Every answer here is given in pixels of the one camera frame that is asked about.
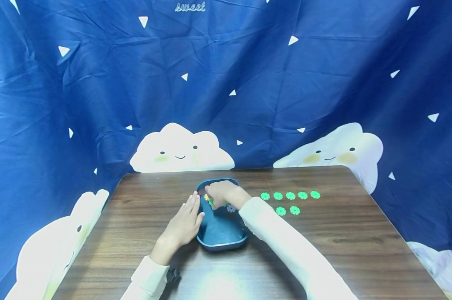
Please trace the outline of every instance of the right hand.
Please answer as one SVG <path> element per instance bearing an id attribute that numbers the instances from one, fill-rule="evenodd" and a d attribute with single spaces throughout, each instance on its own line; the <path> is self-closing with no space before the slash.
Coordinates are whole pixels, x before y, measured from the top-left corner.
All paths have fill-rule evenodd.
<path id="1" fill-rule="evenodd" d="M 252 198 L 242 187 L 236 186 L 229 180 L 211 183 L 205 187 L 205 190 L 214 199 L 211 205 L 214 210 L 225 206 L 226 203 L 231 203 L 240 210 Z"/>

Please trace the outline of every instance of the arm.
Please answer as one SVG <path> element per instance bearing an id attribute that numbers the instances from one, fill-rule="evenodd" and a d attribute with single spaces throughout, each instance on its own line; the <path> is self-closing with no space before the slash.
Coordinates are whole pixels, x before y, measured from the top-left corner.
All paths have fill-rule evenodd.
<path id="1" fill-rule="evenodd" d="M 158 300 L 166 287 L 169 262 L 176 251 L 197 235 L 204 213 L 197 214 L 200 199 L 196 192 L 171 219 L 150 256 L 143 258 L 131 277 L 121 300 Z"/>
<path id="2" fill-rule="evenodd" d="M 157 240 L 151 255 L 142 262 L 131 277 L 131 284 L 121 300 L 158 300 L 166 287 L 169 262 L 176 252 L 171 243 Z"/>
<path id="3" fill-rule="evenodd" d="M 326 258 L 261 198 L 252 198 L 229 181 L 213 183 L 206 192 L 214 198 L 213 209 L 226 202 L 239 209 L 246 226 L 271 247 L 301 283 L 308 300 L 357 300 Z"/>

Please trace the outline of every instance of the wooden table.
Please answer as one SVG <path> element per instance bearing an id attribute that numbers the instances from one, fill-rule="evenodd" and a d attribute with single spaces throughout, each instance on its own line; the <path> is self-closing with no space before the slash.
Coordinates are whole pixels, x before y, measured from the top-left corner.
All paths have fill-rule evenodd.
<path id="1" fill-rule="evenodd" d="M 345 167 L 129 174 L 116 189 L 54 300 L 119 300 L 143 256 L 201 181 L 233 177 L 308 238 L 358 299 L 446 299 L 374 200 Z M 317 190 L 320 199 L 272 193 Z M 289 206 L 301 209 L 292 215 Z M 173 258 L 181 282 L 162 299 L 305 299 L 285 265 L 256 237 L 242 249 L 206 252 L 193 240 Z"/>

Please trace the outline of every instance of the left hand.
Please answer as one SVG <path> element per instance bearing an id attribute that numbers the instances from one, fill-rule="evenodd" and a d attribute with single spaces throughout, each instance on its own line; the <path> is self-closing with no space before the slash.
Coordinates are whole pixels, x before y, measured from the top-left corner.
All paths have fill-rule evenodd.
<path id="1" fill-rule="evenodd" d="M 194 192 L 187 202 L 182 204 L 157 240 L 150 255 L 153 262 L 168 265 L 174 253 L 194 239 L 204 218 L 204 212 L 197 214 L 199 206 L 200 197 Z"/>

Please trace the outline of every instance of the green flower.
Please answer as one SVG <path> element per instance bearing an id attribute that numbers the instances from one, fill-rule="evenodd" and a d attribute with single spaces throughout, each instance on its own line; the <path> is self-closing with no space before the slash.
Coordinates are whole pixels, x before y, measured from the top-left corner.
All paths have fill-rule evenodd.
<path id="1" fill-rule="evenodd" d="M 306 192 L 301 191 L 301 192 L 297 193 L 297 195 L 298 195 L 298 197 L 300 199 L 303 199 L 303 200 L 307 199 L 307 193 Z"/>
<path id="2" fill-rule="evenodd" d="M 278 214 L 278 215 L 280 215 L 282 217 L 283 215 L 286 214 L 286 209 L 283 208 L 282 206 L 278 206 L 276 208 L 276 214 Z"/>
<path id="3" fill-rule="evenodd" d="M 294 206 L 294 205 L 289 208 L 289 211 L 293 215 L 298 215 L 301 213 L 301 210 L 297 206 Z"/>
<path id="4" fill-rule="evenodd" d="M 316 190 L 311 190 L 311 197 L 313 197 L 314 199 L 319 199 L 321 198 L 321 194 Z"/>
<path id="5" fill-rule="evenodd" d="M 280 193 L 280 192 L 275 192 L 274 195 L 273 195 L 273 197 L 274 197 L 274 199 L 276 199 L 276 200 L 280 200 L 280 199 L 282 199 L 282 193 Z"/>
<path id="6" fill-rule="evenodd" d="M 294 200 L 294 199 L 296 199 L 296 194 L 293 192 L 287 192 L 286 198 L 288 198 L 289 200 Z"/>
<path id="7" fill-rule="evenodd" d="M 263 200 L 269 200 L 270 197 L 271 196 L 269 195 L 268 192 L 262 192 L 261 193 L 261 199 L 263 199 Z"/>

